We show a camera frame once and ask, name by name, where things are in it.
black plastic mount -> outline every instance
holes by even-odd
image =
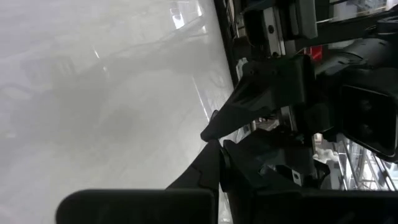
[[[201,138],[219,139],[281,107],[305,103],[306,75],[313,76],[312,63],[306,55],[245,64],[239,85]]]

white tile floor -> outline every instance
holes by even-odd
[[[232,91],[213,0],[2,0],[0,223],[163,188]]]

screw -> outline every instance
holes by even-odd
[[[270,34],[273,34],[274,31],[275,31],[274,26],[269,25],[269,26],[268,26],[268,32],[269,32]]]

wire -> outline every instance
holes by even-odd
[[[331,2],[330,5],[334,6],[335,4],[340,4],[340,3],[348,2],[348,1],[349,0],[338,0],[338,1]]]

